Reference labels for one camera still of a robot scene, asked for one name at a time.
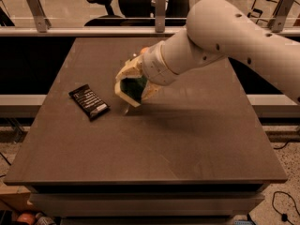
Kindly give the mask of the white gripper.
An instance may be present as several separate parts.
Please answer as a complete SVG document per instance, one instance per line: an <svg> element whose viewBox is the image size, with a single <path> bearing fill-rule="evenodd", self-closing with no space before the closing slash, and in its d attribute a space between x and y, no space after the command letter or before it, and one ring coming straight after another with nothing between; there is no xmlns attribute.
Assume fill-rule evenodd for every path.
<svg viewBox="0 0 300 225"><path fill-rule="evenodd" d="M147 52L126 61L116 75L117 81L140 78L142 75L148 80L142 91L142 102L151 98L161 86L167 86L176 80L177 75L167 66L162 55L165 42L160 41L149 47Z"/></svg>

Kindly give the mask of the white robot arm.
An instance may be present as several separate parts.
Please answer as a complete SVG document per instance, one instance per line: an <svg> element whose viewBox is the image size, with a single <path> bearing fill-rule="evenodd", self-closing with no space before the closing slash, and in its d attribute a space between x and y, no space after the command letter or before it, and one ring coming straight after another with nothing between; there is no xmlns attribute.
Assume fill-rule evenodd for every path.
<svg viewBox="0 0 300 225"><path fill-rule="evenodd" d="M170 38L127 60L114 92L134 107L179 75L224 57L248 66L294 102L300 99L300 43L268 32L225 0L201 0Z"/></svg>

